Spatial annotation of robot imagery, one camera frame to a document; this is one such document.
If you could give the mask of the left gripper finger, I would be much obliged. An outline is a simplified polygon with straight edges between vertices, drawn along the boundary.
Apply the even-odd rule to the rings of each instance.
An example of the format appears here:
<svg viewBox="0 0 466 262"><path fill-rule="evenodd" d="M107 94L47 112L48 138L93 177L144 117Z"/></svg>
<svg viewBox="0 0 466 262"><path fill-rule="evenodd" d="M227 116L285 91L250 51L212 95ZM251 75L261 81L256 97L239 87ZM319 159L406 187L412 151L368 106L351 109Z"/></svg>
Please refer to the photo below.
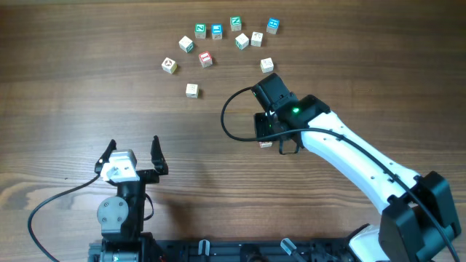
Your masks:
<svg viewBox="0 0 466 262"><path fill-rule="evenodd" d="M151 163L154 165L154 169L159 175L168 174L168 165L162 153L159 137L157 135L154 136L151 144Z"/></svg>
<svg viewBox="0 0 466 262"><path fill-rule="evenodd" d="M109 157L111 156L111 152L113 150L116 150L117 149L117 143L114 139L112 139L106 150L103 152L103 154L100 156L100 158L98 159L98 161L95 163L95 168L94 168L94 171L96 174L100 174L102 169L103 169L103 166L105 163L109 163Z"/></svg>

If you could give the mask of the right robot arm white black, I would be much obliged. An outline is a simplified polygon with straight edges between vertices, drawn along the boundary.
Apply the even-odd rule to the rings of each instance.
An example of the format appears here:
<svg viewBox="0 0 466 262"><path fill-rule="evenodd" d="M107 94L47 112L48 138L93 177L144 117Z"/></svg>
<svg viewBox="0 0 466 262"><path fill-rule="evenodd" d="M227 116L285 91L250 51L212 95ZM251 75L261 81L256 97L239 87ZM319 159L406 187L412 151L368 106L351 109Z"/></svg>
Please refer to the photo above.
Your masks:
<svg viewBox="0 0 466 262"><path fill-rule="evenodd" d="M349 238L359 261L431 261L451 250L461 234L448 181L435 171L421 176L375 149L349 129L330 107L307 95L298 99L277 74L252 88L265 111L265 130L292 139L333 165L354 183L381 215Z"/></svg>

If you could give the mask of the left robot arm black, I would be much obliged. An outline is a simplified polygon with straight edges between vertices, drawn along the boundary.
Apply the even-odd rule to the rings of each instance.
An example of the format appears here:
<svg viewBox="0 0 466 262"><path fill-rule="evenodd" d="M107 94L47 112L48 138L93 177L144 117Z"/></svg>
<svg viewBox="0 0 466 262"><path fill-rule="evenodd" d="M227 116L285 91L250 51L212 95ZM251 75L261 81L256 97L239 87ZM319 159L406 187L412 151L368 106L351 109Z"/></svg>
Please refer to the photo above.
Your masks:
<svg viewBox="0 0 466 262"><path fill-rule="evenodd" d="M158 261L163 252L151 233L143 231L143 224L152 215L144 215L145 202L151 201L146 193L148 184L159 182L168 174L159 138L151 143L153 168L137 170L137 159L132 150L118 150L112 140L95 164L95 173L116 187L116 195L104 199L97 211L103 237L101 243L90 245L89 261L143 262Z"/></svg>

